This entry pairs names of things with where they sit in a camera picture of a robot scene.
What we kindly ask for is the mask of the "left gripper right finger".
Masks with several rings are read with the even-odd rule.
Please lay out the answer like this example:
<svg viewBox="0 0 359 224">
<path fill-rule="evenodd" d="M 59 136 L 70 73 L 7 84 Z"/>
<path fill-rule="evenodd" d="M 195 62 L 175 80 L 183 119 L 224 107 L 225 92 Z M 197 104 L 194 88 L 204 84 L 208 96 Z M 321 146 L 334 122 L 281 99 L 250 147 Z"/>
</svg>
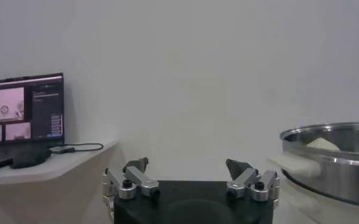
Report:
<svg viewBox="0 0 359 224">
<path fill-rule="evenodd" d="M 231 181 L 226 183 L 229 201 L 244 198 L 247 193 L 255 201 L 279 201 L 280 177 L 277 172 L 267 170 L 260 173 L 249 163 L 226 159 Z"/>
</svg>

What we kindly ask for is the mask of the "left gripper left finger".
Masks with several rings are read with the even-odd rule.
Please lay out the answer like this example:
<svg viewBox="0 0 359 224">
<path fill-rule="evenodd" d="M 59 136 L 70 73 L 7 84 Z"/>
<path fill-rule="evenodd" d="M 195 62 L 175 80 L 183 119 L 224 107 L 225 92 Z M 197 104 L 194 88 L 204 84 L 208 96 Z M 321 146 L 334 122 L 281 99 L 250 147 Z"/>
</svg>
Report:
<svg viewBox="0 0 359 224">
<path fill-rule="evenodd" d="M 108 199 L 116 195 L 122 200 L 131 200 L 140 193 L 156 200 L 160 196 L 160 183 L 146 174 L 147 157 L 131 160 L 121 169 L 106 168 L 102 173 L 102 194 Z"/>
</svg>

